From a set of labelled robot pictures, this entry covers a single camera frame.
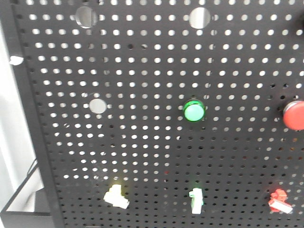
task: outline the red button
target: red button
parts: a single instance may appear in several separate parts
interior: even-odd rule
[[[283,121],[292,130],[304,130],[304,101],[289,103],[285,107]]]

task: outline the green-white connector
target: green-white connector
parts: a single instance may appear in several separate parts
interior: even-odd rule
[[[192,198],[192,214],[200,214],[201,206],[204,205],[202,189],[194,188],[193,191],[189,192],[189,196]]]

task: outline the white wall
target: white wall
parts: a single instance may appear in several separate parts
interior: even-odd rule
[[[0,24],[0,209],[35,159]]]

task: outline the red plastic clip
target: red plastic clip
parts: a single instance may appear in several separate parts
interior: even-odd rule
[[[285,213],[288,213],[288,212],[292,211],[291,205],[285,202],[285,200],[287,198],[287,194],[284,190],[277,189],[277,190],[275,190],[274,193],[271,193],[270,196],[271,196],[271,200],[268,202],[268,204],[269,204],[272,212],[283,211]]]

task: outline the black pegboard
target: black pegboard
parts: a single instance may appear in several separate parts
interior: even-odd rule
[[[303,227],[303,132],[282,122],[304,95],[303,1],[1,4],[19,35],[9,50],[20,43],[25,57],[16,78],[57,227]],[[82,6],[98,15],[91,29],[75,20]],[[203,30],[189,24],[197,7],[212,15]],[[204,121],[183,119],[192,97]],[[104,113],[91,112],[95,98]],[[103,201],[114,183],[126,210]],[[191,214],[194,187],[201,215]],[[277,188],[292,214],[270,213]]]

